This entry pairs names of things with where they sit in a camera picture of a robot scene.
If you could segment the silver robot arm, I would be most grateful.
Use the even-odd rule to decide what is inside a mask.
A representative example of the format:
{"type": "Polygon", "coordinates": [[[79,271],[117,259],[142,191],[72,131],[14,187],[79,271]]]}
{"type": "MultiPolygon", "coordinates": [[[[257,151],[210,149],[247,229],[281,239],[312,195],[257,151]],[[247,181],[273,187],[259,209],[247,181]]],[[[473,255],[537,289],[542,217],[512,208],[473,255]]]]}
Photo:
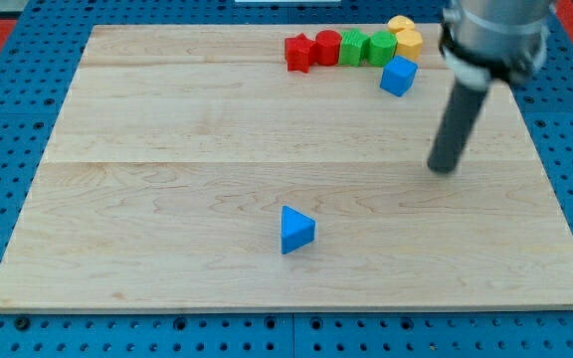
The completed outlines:
{"type": "Polygon", "coordinates": [[[544,65],[555,0],[452,0],[443,9],[440,52],[457,83],[484,91],[520,86],[544,65]]]}

